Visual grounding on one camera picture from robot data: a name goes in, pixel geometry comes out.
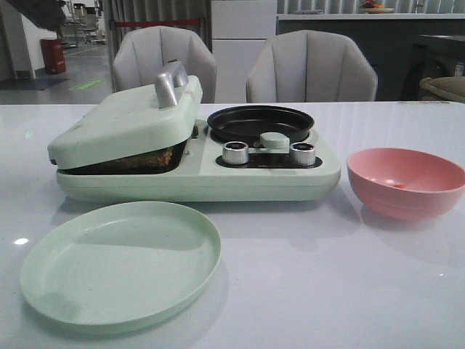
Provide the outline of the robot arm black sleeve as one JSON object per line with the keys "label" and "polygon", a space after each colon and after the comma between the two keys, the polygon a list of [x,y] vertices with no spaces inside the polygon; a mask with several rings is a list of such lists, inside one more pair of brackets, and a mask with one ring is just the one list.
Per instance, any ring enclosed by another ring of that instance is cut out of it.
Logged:
{"label": "robot arm black sleeve", "polygon": [[57,31],[66,21],[62,10],[64,1],[56,0],[7,0],[18,12],[36,27]]}

